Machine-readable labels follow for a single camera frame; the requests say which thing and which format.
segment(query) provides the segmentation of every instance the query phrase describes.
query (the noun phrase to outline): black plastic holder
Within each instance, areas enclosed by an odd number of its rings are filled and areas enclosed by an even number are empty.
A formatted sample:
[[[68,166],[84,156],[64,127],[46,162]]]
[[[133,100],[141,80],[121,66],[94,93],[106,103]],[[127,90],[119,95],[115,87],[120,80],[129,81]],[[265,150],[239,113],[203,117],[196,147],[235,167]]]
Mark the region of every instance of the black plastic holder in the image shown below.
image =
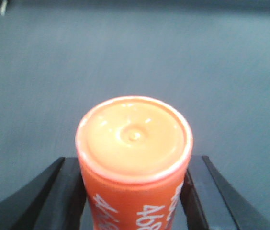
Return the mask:
[[[88,212],[84,212],[81,223],[85,201],[77,158],[59,158],[0,202],[0,230],[78,230],[80,225],[92,230]],[[227,182],[207,156],[192,156],[180,201],[187,221],[179,224],[184,226],[179,229],[270,230],[270,223]]]

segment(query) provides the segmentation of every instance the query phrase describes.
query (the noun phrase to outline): orange cap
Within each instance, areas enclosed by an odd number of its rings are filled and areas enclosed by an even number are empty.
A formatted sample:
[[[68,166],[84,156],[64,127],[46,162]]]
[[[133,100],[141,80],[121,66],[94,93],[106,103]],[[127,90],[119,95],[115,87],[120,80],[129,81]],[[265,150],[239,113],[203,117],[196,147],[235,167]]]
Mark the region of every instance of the orange cap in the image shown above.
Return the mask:
[[[124,96],[91,109],[76,133],[79,156],[107,180],[145,184],[165,178],[189,160],[191,129],[170,105]]]

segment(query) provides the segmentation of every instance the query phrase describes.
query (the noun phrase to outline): orange bottle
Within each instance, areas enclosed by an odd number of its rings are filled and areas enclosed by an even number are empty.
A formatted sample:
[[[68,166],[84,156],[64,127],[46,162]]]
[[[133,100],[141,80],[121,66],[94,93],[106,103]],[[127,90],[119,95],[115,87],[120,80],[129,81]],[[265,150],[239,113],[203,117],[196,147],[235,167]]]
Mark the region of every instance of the orange bottle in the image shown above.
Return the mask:
[[[192,142],[183,116],[153,98],[91,109],[76,147],[94,230],[170,230]]]

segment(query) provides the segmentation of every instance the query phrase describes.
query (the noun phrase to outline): printed number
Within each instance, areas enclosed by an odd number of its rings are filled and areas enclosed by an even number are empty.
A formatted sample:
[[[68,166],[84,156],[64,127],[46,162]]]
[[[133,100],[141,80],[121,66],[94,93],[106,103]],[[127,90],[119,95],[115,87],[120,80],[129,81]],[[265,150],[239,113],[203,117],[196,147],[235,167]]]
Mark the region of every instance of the printed number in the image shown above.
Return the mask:
[[[137,215],[139,216],[146,216],[148,214],[160,211],[164,208],[165,206],[154,206],[154,205],[144,205],[143,211],[137,212]]]
[[[175,190],[174,196],[171,198],[171,204],[169,206],[169,214],[167,216],[167,221],[169,221],[172,218],[172,213],[177,206],[182,187],[183,187],[183,182],[179,184],[179,186]]]
[[[164,217],[162,215],[150,215],[152,213],[162,210],[165,206],[144,205],[143,211],[137,212],[137,215],[142,216],[137,219],[136,225],[139,226],[137,230],[159,230],[162,226],[161,222],[154,223],[156,219]]]
[[[154,223],[156,218],[162,218],[164,215],[145,216],[138,218],[136,224],[140,227],[149,226]]]

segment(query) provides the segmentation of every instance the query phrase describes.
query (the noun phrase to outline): gray carpet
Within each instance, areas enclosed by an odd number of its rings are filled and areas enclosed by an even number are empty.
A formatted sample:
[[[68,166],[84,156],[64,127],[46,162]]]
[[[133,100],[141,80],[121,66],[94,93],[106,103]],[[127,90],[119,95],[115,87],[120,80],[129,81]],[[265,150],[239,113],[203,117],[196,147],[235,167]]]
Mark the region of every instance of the gray carpet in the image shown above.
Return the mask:
[[[90,108],[129,94],[177,108],[193,154],[270,220],[270,11],[187,4],[13,2],[0,16],[0,201],[76,155]]]

